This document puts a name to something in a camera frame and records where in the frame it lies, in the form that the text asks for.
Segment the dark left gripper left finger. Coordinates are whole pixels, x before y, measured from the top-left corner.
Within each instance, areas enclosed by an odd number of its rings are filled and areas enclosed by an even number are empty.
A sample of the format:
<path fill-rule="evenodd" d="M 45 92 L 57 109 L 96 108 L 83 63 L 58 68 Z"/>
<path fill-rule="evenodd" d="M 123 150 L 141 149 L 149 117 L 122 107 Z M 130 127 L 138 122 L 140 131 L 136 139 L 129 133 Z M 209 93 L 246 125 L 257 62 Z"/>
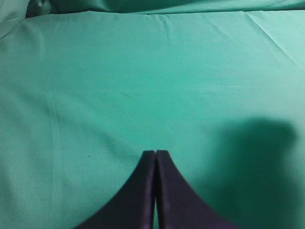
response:
<path fill-rule="evenodd" d="M 78 229 L 152 229 L 155 152 L 144 151 L 136 168 L 111 200 Z"/>

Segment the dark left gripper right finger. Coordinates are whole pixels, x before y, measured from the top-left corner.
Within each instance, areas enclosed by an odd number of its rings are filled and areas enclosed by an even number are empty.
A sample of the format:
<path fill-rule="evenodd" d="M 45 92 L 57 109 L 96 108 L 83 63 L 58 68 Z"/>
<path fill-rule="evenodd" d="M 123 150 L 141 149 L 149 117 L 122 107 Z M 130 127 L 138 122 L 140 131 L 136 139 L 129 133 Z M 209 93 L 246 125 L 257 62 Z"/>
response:
<path fill-rule="evenodd" d="M 196 194 L 166 150 L 156 152 L 155 198 L 161 229 L 238 228 Z"/>

